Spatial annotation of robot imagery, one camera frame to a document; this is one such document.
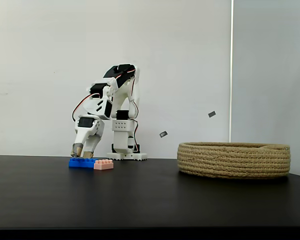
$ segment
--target blue lego brick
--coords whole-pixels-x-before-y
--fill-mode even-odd
[[[93,169],[97,158],[72,157],[69,161],[69,168],[90,168]]]

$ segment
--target small black object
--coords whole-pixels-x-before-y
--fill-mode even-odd
[[[137,146],[138,146],[138,151],[137,151],[136,145],[134,145],[134,149],[133,149],[134,154],[139,154],[140,153],[140,144],[137,144]]]
[[[216,115],[216,112],[215,112],[215,111],[210,112],[208,115],[209,115],[209,118],[211,118],[211,117],[213,117],[214,115]]]
[[[167,136],[168,133],[166,131],[163,131],[162,133],[160,133],[160,137],[163,138],[164,136]]]
[[[101,98],[103,97],[104,95],[104,87],[107,86],[108,84],[106,83],[96,83],[95,85],[93,85],[91,88],[90,88],[90,94],[96,94],[96,95],[93,95],[92,98],[93,99],[98,99],[98,98]]]
[[[116,119],[117,120],[128,120],[129,118],[129,110],[118,110],[116,111]]]
[[[112,110],[112,103],[109,102],[109,101],[106,101],[105,110],[104,110],[104,115],[105,115],[107,118],[110,118],[111,110]]]
[[[114,154],[117,153],[116,150],[115,150],[115,148],[114,148],[114,144],[113,144],[113,143],[111,144],[111,150],[112,150],[112,152],[113,152]]]
[[[91,117],[80,117],[78,127],[91,128],[94,124],[94,118]]]

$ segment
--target pink lego brick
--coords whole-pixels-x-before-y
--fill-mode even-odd
[[[96,170],[106,170],[106,169],[113,169],[114,163],[110,159],[104,160],[96,160],[94,163],[94,168]]]

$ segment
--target basket rim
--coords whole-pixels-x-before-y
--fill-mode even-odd
[[[237,149],[237,150],[289,150],[290,146],[287,144],[277,143],[251,143],[251,142],[183,142],[180,143],[181,147],[199,148],[199,149]]]

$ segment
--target white wall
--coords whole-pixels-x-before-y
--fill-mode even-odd
[[[300,175],[300,0],[235,0],[232,142],[291,146]]]
[[[141,70],[136,137],[149,157],[175,158],[186,141],[226,142],[230,8],[230,0],[0,0],[0,155],[69,156],[73,108],[121,63]],[[105,130],[96,156],[111,150],[109,122]]]

